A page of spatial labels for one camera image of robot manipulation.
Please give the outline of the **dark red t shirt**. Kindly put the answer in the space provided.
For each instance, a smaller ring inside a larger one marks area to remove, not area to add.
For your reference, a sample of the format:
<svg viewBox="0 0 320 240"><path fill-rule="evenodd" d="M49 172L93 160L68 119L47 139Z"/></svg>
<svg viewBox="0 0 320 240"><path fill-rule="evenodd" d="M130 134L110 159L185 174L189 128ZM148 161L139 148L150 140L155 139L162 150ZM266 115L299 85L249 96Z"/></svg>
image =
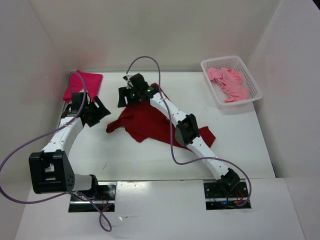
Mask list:
<svg viewBox="0 0 320 240"><path fill-rule="evenodd" d="M121 127L124 127L129 135L139 143L150 138L170 144L169 119L147 101L127 105L118 119L107 125L106 132L109 134ZM209 147L216 140L208 126L200 128L199 134Z"/></svg>

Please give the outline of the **magenta pink t shirt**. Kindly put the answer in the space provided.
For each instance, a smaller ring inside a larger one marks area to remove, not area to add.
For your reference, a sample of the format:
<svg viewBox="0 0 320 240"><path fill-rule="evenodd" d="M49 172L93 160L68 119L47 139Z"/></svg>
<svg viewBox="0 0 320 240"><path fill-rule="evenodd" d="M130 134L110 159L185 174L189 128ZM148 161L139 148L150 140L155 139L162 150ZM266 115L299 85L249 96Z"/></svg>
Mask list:
<svg viewBox="0 0 320 240"><path fill-rule="evenodd" d="M80 76L84 80L85 89L89 93L91 99L98 95L103 81L102 74L82 72L80 70L77 70L76 72L77 74L71 74L69 85L67 86L62 98L68 103L72 101L72 93L79 93L84 90Z"/></svg>

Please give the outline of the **light pink t shirt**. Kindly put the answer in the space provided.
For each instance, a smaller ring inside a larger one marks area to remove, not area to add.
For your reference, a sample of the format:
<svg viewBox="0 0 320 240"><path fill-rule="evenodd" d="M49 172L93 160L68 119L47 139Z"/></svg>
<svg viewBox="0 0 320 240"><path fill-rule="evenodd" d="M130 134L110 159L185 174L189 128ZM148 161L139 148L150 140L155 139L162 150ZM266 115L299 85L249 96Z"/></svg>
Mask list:
<svg viewBox="0 0 320 240"><path fill-rule="evenodd" d="M206 71L211 82L217 82L220 89L227 95L225 103L233 103L248 99L249 93L246 87L242 86L242 74L232 68L210 68Z"/></svg>

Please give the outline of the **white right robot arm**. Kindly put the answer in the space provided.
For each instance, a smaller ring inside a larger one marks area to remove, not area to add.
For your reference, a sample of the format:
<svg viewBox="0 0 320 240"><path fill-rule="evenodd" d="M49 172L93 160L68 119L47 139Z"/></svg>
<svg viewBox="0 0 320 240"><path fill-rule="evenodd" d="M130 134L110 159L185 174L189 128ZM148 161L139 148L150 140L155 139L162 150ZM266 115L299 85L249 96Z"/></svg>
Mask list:
<svg viewBox="0 0 320 240"><path fill-rule="evenodd" d="M170 143L176 140L180 146L192 151L197 160L202 161L212 172L219 184L220 193L225 197L232 196L237 191L240 177L222 160L218 160L216 154L205 143L200 135L196 117L176 107L159 86L149 85L140 73L127 74L123 79L126 81L126 86L118 89L118 107L147 102L161 112L170 120L169 127L175 127L170 130Z"/></svg>

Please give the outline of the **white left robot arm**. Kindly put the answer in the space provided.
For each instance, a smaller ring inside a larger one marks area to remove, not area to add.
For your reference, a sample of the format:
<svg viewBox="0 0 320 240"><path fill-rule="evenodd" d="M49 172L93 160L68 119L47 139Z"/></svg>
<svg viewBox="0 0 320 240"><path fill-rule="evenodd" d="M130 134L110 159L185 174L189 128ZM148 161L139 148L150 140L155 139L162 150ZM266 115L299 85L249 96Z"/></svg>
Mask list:
<svg viewBox="0 0 320 240"><path fill-rule="evenodd" d="M61 115L59 130L39 152L29 156L33 191L36 194L81 192L94 200L100 194L97 177L74 173L69 161L70 150L84 126L93 127L110 115L98 96L73 93L71 103Z"/></svg>

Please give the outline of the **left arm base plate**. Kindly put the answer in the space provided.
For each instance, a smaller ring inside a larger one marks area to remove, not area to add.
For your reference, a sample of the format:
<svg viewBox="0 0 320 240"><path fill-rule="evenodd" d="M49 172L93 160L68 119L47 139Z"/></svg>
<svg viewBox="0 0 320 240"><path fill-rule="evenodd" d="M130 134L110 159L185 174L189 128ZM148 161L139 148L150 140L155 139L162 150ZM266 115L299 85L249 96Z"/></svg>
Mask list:
<svg viewBox="0 0 320 240"><path fill-rule="evenodd" d="M117 182L99 181L97 194L89 196L89 198L100 211L106 208L106 212L114 212L116 190ZM85 197L77 193L71 195L68 207L69 213L92 213L96 211Z"/></svg>

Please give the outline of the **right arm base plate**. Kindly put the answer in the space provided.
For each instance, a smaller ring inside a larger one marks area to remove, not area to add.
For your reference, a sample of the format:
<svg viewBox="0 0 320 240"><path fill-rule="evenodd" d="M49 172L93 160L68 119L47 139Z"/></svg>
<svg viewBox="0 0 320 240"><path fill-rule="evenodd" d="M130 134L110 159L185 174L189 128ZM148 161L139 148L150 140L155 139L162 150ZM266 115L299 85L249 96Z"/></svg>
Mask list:
<svg viewBox="0 0 320 240"><path fill-rule="evenodd" d="M216 181L203 182L206 210L235 210L251 209L251 203L240 206L249 196L247 184L241 181L237 187L226 197Z"/></svg>

